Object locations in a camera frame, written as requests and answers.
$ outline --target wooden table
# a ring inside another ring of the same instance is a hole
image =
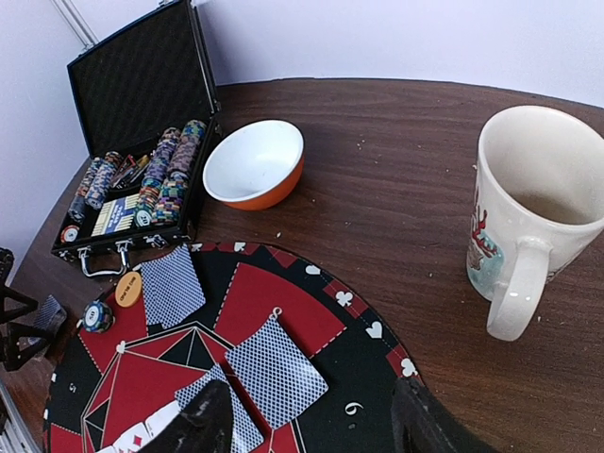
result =
[[[510,106],[538,104],[602,133],[603,110],[419,81],[288,80],[219,94],[226,132],[264,118],[298,125],[306,169],[290,198],[268,211],[241,212],[209,200],[198,241],[275,243],[341,278],[398,334],[432,392],[494,447],[604,451],[604,239],[546,288],[526,333],[512,344],[486,333],[489,305],[464,268],[485,121]],[[108,283],[86,279],[49,250],[80,178],[81,172],[13,282],[39,300],[54,294],[78,315]],[[37,440],[52,361],[65,337],[50,361],[2,374]]]

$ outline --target black chair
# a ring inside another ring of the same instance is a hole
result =
[[[12,269],[14,256],[10,250],[0,248],[0,325],[7,325],[6,337],[0,332],[0,361],[4,363],[7,371],[15,371],[21,368],[29,359],[49,346],[55,335],[41,328],[25,326],[12,322],[21,316],[25,316],[38,309],[38,301],[18,293],[7,286],[8,274]],[[23,304],[22,307],[6,310],[6,299]],[[19,346],[22,338],[37,338],[35,344],[24,349]]]

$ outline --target heart symbol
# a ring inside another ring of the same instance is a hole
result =
[[[403,361],[400,362],[400,366],[403,367],[403,376],[405,378],[408,378],[411,375],[417,375],[417,370],[411,359],[403,359]]]
[[[352,303],[350,302],[352,300],[352,293],[338,291],[336,293],[336,300],[342,307],[350,307],[352,305]]]
[[[319,269],[317,266],[306,266],[306,273],[309,276],[320,276],[321,275],[321,269]]]
[[[371,327],[366,328],[365,332],[367,332],[371,338],[381,338],[381,323],[379,321],[374,321],[374,324],[372,324]]]

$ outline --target mug graphic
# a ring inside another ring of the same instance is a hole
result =
[[[476,188],[466,267],[474,288],[483,297],[492,299],[493,289],[501,272],[504,257],[501,248],[485,231],[488,216],[489,212],[480,207],[478,188]]]

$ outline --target poker chip case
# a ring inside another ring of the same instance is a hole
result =
[[[190,241],[206,197],[203,166],[222,134],[197,9],[188,0],[173,0],[107,37],[67,69],[91,159],[112,151],[136,159],[151,153],[168,127],[182,128],[190,120],[206,125],[177,222],[148,226],[133,222],[128,229],[93,235],[100,214],[86,206],[76,239],[65,242],[62,232],[74,223],[65,213],[51,253],[80,260],[87,277],[120,275],[132,250]],[[105,202],[135,195],[140,188],[109,189]],[[91,272],[91,258],[108,253],[120,255],[121,268]]]

